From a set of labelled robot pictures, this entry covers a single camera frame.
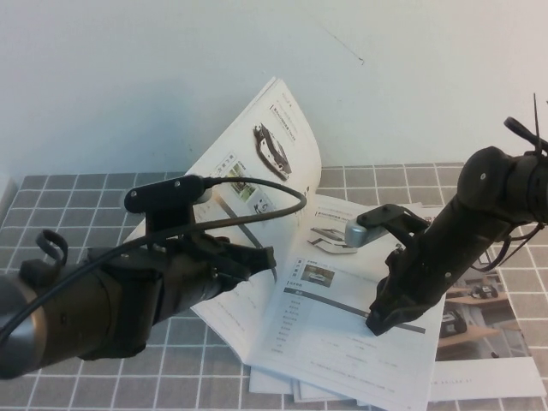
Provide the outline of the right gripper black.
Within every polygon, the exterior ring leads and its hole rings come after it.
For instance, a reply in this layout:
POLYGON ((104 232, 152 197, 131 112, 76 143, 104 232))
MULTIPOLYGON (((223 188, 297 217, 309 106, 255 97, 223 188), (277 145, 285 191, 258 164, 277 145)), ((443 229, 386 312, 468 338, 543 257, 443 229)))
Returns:
POLYGON ((367 328, 377 336, 412 325, 500 238, 500 220, 484 212, 444 208, 414 237, 414 246, 389 257, 389 276, 369 307, 367 328))

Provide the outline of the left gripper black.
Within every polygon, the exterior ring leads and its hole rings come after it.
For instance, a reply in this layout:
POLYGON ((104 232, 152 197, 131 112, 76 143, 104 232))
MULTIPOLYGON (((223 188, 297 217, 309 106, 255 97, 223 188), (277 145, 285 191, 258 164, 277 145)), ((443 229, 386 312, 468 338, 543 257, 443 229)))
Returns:
POLYGON ((159 314, 173 316, 230 292, 269 271, 277 280, 273 247, 236 245, 226 237, 182 237, 170 242, 159 314))

